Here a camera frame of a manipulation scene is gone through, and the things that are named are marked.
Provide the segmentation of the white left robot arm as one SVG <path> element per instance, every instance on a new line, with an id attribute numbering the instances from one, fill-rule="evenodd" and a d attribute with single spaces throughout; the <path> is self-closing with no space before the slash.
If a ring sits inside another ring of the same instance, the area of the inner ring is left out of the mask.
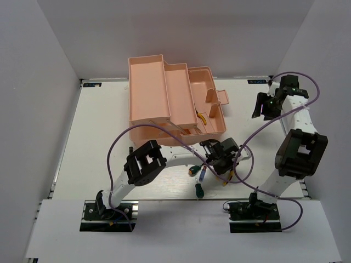
<path id="1" fill-rule="evenodd" d="M 132 151 L 122 167 L 117 179 L 113 179 L 109 150 L 106 158 L 107 172 L 110 178 L 108 190 L 97 193 L 95 203 L 97 212 L 102 219 L 109 219 L 115 215 L 121 201 L 135 187 L 147 185 L 165 168 L 179 165 L 208 164 L 217 175 L 223 175 L 234 165 L 234 159 L 239 146 L 232 138 L 222 142 L 209 139 L 198 143 L 198 148 L 192 146 L 161 146 L 156 140 L 150 140 Z"/>

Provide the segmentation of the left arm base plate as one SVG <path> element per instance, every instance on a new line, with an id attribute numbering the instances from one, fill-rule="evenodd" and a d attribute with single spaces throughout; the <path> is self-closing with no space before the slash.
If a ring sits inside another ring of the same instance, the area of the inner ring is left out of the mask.
<path id="1" fill-rule="evenodd" d="M 86 201 L 83 207 L 80 232 L 132 232 L 138 216 L 138 201 L 122 201 L 117 208 L 123 211 L 129 220 L 114 210 L 108 210 L 105 215 L 98 213 L 95 202 Z"/>

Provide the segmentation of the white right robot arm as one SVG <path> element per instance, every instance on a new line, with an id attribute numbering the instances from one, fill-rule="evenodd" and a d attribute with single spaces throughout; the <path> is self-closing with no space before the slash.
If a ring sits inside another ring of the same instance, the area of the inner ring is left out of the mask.
<path id="1" fill-rule="evenodd" d="M 275 168 L 255 191 L 257 199 L 247 205 L 248 213 L 259 219 L 296 181 L 315 174 L 328 144 L 328 138 L 314 127 L 309 114 L 308 92 L 299 87 L 296 74 L 271 81 L 267 93 L 257 95 L 253 118 L 266 121 L 283 119 L 286 137 L 275 156 Z"/>

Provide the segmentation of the pink plastic toolbox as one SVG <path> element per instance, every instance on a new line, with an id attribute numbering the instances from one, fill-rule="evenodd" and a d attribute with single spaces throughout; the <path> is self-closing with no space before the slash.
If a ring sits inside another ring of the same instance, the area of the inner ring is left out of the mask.
<path id="1" fill-rule="evenodd" d="M 208 66 L 168 64 L 163 55 L 129 58 L 130 140 L 141 146 L 149 140 L 160 145 L 193 145 L 219 139 L 227 130 L 222 105 L 225 90 L 217 90 Z M 207 125 L 197 117 L 201 113 Z"/>

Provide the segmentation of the yellow long nose pliers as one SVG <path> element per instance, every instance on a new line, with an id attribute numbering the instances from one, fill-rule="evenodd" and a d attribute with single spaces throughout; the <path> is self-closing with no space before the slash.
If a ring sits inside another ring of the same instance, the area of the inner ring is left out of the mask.
<path id="1" fill-rule="evenodd" d="M 232 169 L 226 171 L 224 174 L 220 174 L 219 177 L 217 177 L 217 180 L 221 183 L 223 187 L 225 187 L 229 181 L 232 180 L 234 176 L 234 172 Z"/>

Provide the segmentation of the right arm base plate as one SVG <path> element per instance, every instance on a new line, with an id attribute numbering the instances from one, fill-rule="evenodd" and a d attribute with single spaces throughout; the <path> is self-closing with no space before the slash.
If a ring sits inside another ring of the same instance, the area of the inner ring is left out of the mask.
<path id="1" fill-rule="evenodd" d="M 229 214 L 231 233 L 274 233 L 281 232 L 277 204 L 264 203 L 251 193 L 247 201 L 229 200 L 223 203 Z"/>

